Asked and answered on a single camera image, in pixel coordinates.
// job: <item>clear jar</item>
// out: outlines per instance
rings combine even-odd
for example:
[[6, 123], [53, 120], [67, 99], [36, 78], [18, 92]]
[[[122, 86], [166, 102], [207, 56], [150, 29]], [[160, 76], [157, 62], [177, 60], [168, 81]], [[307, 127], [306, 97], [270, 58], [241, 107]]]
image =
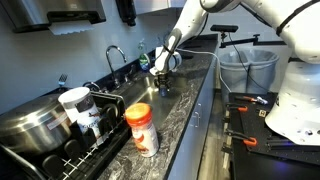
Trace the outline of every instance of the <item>clear jar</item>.
[[159, 142], [152, 123], [150, 106], [146, 103], [133, 104], [126, 110], [125, 117], [140, 154], [144, 157], [155, 155], [159, 149]]

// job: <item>cabinet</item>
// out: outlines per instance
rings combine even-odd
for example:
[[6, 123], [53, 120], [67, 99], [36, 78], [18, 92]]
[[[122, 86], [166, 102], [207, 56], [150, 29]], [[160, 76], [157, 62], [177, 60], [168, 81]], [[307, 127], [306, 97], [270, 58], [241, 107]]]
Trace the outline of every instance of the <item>cabinet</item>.
[[182, 8], [186, 0], [134, 0], [137, 14], [159, 11], [168, 8]]
[[197, 102], [194, 105], [188, 127], [169, 174], [169, 180], [196, 180], [198, 177], [214, 99], [214, 65], [215, 61], [211, 63]]

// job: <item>sink faucet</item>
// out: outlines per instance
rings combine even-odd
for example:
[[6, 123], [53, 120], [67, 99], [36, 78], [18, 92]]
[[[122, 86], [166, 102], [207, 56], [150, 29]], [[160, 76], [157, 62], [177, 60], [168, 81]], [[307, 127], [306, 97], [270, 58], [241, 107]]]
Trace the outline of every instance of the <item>sink faucet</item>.
[[112, 73], [112, 77], [113, 77], [113, 80], [114, 80], [114, 84], [115, 84], [116, 88], [119, 88], [119, 87], [120, 87], [120, 81], [119, 81], [119, 79], [118, 79], [118, 78], [116, 77], [116, 75], [115, 75], [115, 72], [114, 72], [114, 70], [113, 70], [113, 68], [112, 68], [112, 64], [111, 64], [111, 61], [110, 61], [110, 58], [109, 58], [109, 51], [110, 51], [111, 49], [113, 49], [113, 48], [114, 48], [114, 49], [117, 49], [117, 50], [121, 53], [121, 55], [122, 55], [122, 57], [123, 57], [124, 63], [127, 62], [127, 58], [126, 58], [124, 52], [123, 52], [118, 46], [111, 45], [111, 46], [109, 46], [109, 47], [107, 48], [107, 50], [106, 50], [106, 56], [107, 56], [107, 60], [108, 60], [108, 63], [109, 63], [109, 67], [110, 67], [110, 70], [111, 70], [111, 73]]

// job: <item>white cup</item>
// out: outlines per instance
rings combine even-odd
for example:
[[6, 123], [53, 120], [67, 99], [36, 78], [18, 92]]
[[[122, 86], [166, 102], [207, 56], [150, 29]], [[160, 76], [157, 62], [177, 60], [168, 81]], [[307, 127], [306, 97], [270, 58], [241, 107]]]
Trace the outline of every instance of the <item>white cup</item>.
[[58, 98], [66, 111], [71, 123], [77, 121], [82, 133], [88, 128], [92, 128], [97, 142], [96, 145], [103, 143], [103, 138], [99, 131], [98, 122], [100, 121], [100, 113], [87, 87], [78, 87], [61, 94]]

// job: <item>stainless steel pot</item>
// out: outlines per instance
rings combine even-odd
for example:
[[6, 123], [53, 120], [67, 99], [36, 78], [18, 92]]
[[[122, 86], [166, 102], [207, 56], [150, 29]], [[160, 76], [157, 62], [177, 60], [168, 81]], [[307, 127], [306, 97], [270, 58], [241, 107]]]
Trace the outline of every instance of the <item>stainless steel pot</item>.
[[63, 144], [71, 135], [70, 120], [58, 97], [39, 97], [1, 115], [0, 142], [28, 155], [39, 155]]

